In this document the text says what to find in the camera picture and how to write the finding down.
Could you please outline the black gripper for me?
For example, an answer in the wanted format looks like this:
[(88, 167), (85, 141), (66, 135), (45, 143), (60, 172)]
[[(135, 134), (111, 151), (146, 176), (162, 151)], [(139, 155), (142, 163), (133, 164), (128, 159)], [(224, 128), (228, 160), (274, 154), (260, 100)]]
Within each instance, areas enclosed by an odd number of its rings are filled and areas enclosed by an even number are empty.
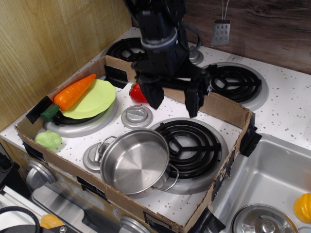
[(140, 89), (149, 105), (158, 109), (164, 100), (164, 88), (185, 93), (189, 117), (197, 116), (204, 104), (204, 95), (211, 91), (208, 71), (192, 64), (185, 31), (141, 32), (146, 60), (133, 63)]

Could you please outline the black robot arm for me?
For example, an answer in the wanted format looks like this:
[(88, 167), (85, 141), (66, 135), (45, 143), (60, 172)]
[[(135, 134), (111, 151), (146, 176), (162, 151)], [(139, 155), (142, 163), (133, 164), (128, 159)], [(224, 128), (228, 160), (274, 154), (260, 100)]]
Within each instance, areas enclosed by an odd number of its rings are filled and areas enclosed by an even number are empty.
[(126, 0), (132, 19), (138, 24), (141, 45), (147, 58), (132, 63), (136, 80), (149, 105), (157, 109), (164, 88), (181, 90), (190, 117), (196, 117), (211, 91), (209, 72), (190, 61), (183, 21), (187, 9), (183, 0)]

